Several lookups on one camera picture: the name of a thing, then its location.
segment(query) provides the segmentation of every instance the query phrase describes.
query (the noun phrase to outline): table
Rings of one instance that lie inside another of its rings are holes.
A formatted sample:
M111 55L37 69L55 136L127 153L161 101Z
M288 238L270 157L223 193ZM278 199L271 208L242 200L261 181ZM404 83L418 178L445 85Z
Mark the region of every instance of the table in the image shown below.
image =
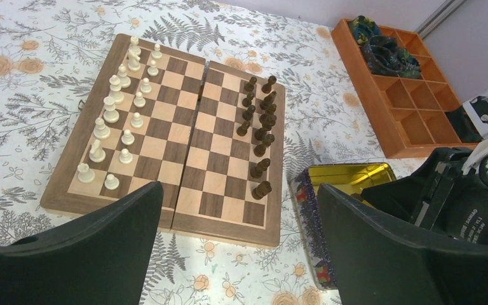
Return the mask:
M330 31L199 0L0 0L0 245L71 220L39 199L120 32L278 76L287 179L311 164L385 161ZM398 177L422 162L388 160ZM340 304L313 284L287 184L283 194L272 250L159 232L140 303Z

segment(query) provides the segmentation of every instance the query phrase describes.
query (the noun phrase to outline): white wall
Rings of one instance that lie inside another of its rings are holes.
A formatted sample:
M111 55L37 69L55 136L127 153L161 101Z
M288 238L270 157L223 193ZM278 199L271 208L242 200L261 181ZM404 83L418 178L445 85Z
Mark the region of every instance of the white wall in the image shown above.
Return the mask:
M416 30L445 0L222 0L250 10L335 27L365 15L378 24Z
M488 0L465 2L425 43L462 101L488 89Z

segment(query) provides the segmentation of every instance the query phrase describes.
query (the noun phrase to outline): white pawn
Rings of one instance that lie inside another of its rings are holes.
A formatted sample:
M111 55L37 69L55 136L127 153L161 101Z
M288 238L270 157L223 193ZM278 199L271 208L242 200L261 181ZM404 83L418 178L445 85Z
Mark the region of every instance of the white pawn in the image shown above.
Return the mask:
M119 155L119 161L122 164L129 164L132 162L132 159L133 159L132 154L130 154L130 152L126 148L123 148L121 154Z
M87 163L78 165L78 180L82 183L91 183L94 180L94 171L89 168Z
M94 140L89 151L89 159L94 163L100 163L105 159L105 151L100 146L100 140Z
M130 37L130 47L128 48L128 50L132 51L137 56L141 54L141 48L139 48L138 44L139 44L139 38L135 36Z
M112 97L104 97L104 120L108 123L115 123L119 120L119 112L115 108L115 100Z
M152 91L152 86L151 82L149 81L149 78L144 78L141 80L141 86L139 87L139 90L143 93L149 93Z
M135 141L135 137L132 135L132 132L129 129L125 129L123 136L121 137L121 142L124 145L132 145L133 141Z
M128 69L132 72L137 72L139 69L141 69L141 65L139 64L139 56L132 51L128 51Z
M97 118L95 120L95 126L93 131L93 134L96 137L96 139L105 140L109 138L110 133L111 131L109 130L109 127L105 125L104 119Z
M147 101L145 100L145 98L143 97L143 93L141 92L136 92L135 93L135 97L133 98L133 104L138 107L138 108L142 108L143 106L145 106L145 103Z
M121 79L117 75L113 75L109 79L109 89L109 96L115 100L115 105L119 105L125 100L125 96L121 92Z
M117 72L117 76L121 80L121 87L122 88L128 88L132 81L130 80L130 77L128 77L128 74L126 73L126 67L125 65L121 64L119 66L119 72Z
M160 59L161 58L161 52L160 52L160 45L157 43L154 45L154 51L151 52L151 57L154 59Z
M147 69L147 73L150 76L157 76L158 75L158 68L156 67L156 61L153 59L149 62L149 68Z
M141 126L143 126L143 119L141 118L141 114L139 114L139 112L133 114L130 124L134 128L141 128Z
M120 184L119 179L117 179L117 177L115 177L115 175L113 175L112 173L107 175L104 181L105 188L110 190L116 189L117 187L119 187L119 184Z

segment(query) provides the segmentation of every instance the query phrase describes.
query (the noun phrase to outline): folding chessboard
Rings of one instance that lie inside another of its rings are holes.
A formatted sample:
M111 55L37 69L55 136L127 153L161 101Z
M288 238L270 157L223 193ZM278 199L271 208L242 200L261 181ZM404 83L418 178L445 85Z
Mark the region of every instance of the folding chessboard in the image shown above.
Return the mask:
M159 74L150 77L146 63L154 44L140 40L141 69L128 71L132 83L122 89L125 99L117 105L119 120L106 123L111 134L101 141L105 160L94 163L89 159L90 144L95 140L92 130L104 111L102 100L109 94L109 78L117 73L119 64L126 65L129 44L129 36L117 35L43 194L42 207L57 213L86 214L155 180L164 189L161 228L239 244L277 246L285 108L282 85L273 86L278 93L278 120L271 133L276 140L258 158L253 148L259 141L253 134L261 127L259 104L266 96L261 92L266 80L258 78L254 91L257 111L252 127L241 137L236 129L243 122L243 87L253 75L210 62L202 88L205 59L162 46L163 56L157 60ZM149 78L152 91L144 95L146 106L137 108L132 100L142 78ZM141 128L130 125L135 112L142 116ZM135 137L130 146L120 141L125 129ZM123 148L133 154L132 163L119 162ZM271 158L271 166L260 179L251 178L249 170L263 158ZM78 180L76 167L81 162L95 172L93 182ZM120 181L115 190L104 186L108 173ZM270 181L273 191L255 200L251 191L263 180Z

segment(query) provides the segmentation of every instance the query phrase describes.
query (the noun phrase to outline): orange wooden box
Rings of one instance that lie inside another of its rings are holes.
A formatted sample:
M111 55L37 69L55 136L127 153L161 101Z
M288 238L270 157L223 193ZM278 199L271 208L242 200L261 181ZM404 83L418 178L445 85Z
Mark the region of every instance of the orange wooden box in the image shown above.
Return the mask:
M445 112L461 102L433 60L422 39L414 32L380 27L395 37L420 63L420 79L371 74L349 28L342 19L332 39L355 86L362 106L387 158L428 157L436 147L465 146Z

